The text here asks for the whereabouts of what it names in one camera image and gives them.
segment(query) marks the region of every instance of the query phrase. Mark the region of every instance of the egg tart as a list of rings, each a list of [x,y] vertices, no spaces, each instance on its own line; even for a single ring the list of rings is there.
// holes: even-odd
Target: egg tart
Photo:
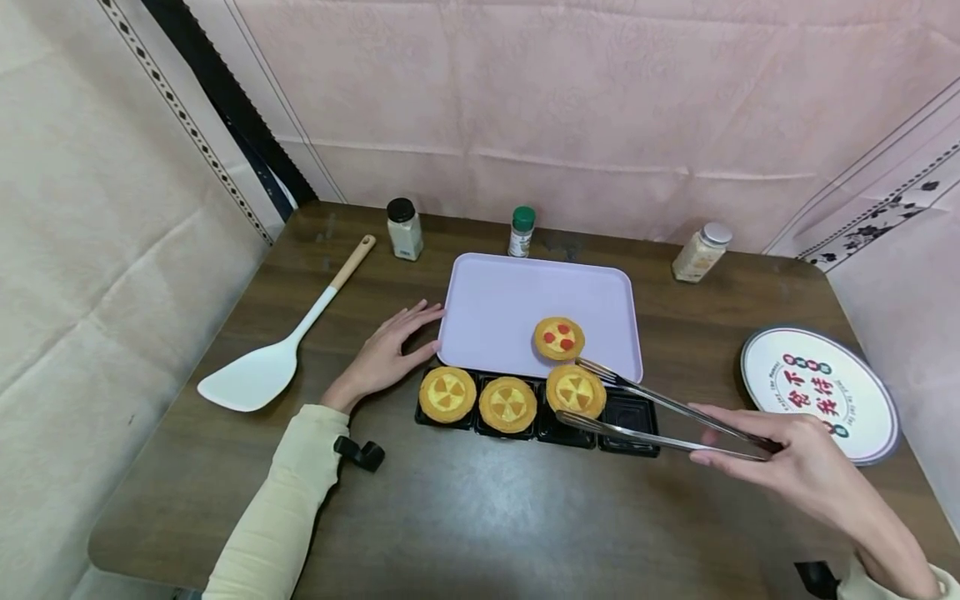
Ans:
[[[548,317],[534,329],[534,344],[551,360],[571,360],[584,349],[584,330],[566,317]]]
[[[427,373],[420,384],[420,408],[436,422],[462,419],[476,399],[476,384],[463,369],[439,367]]]
[[[501,433],[519,433],[537,416],[537,398],[516,377],[499,377],[480,394],[480,417]]]
[[[554,411],[596,419],[607,404],[607,390],[583,367],[560,365],[546,378],[546,401]]]

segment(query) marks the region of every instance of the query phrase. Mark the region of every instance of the spice jar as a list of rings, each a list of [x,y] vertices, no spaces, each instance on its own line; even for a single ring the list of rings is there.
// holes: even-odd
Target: spice jar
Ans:
[[[387,231],[394,245],[394,256],[417,260],[423,251],[420,216],[406,198],[394,198],[387,204]]]
[[[693,234],[673,261],[673,277],[696,283],[716,264],[733,239],[733,233],[720,223],[707,223]]]
[[[530,206],[518,206],[510,225],[510,245],[507,254],[526,258],[530,254],[530,239],[534,236],[537,212]]]

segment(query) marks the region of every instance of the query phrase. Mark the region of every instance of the wooden spatula handle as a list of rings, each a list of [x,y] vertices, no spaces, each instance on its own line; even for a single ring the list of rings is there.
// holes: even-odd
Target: wooden spatula handle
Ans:
[[[353,275],[353,271],[363,262],[363,259],[367,257],[367,253],[370,252],[370,249],[373,248],[373,245],[376,244],[376,238],[372,235],[365,235],[363,239],[360,240],[360,243],[357,245],[356,250],[353,251],[353,254],[350,255],[350,258],[347,259],[347,262],[344,263],[344,266],[340,268],[340,273],[333,278],[333,281],[330,282],[330,287],[334,288],[338,292],[340,288],[347,283],[347,279]]]

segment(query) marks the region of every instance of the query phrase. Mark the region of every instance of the round sign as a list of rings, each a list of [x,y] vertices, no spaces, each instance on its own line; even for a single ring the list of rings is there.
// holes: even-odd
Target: round sign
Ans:
[[[897,448],[900,419],[879,377],[820,334],[763,329],[744,345],[740,370],[760,410],[816,416],[855,465],[878,463]]]

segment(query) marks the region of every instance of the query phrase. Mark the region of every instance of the light green sleeve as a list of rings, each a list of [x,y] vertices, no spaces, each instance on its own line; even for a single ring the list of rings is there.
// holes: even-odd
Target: light green sleeve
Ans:
[[[940,583],[940,591],[943,593],[941,600],[960,600],[960,589],[957,587],[956,580],[943,569],[933,565],[930,568],[933,569],[933,574]],[[850,571],[837,590],[837,598],[839,600],[909,600],[897,596],[871,579],[857,558],[851,559]]]
[[[204,600],[285,600],[303,569],[317,511],[337,482],[333,443],[349,417],[306,405],[287,426],[267,480],[230,534]]]

